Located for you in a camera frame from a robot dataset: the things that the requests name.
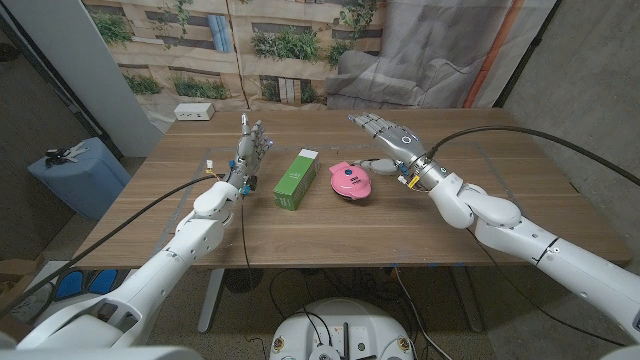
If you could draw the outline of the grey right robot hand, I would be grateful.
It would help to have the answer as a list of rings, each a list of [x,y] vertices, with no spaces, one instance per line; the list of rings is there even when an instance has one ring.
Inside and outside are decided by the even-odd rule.
[[[364,129],[392,160],[410,188],[431,191],[450,173],[427,154],[423,143],[410,129],[373,114],[351,114],[348,119]]]

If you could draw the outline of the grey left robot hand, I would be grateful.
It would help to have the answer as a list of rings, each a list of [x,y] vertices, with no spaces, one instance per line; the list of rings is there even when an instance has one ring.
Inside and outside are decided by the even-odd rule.
[[[262,121],[251,125],[246,113],[241,115],[241,137],[236,148],[233,164],[224,181],[233,185],[241,194],[256,188],[256,174],[265,154],[274,142],[265,134]]]

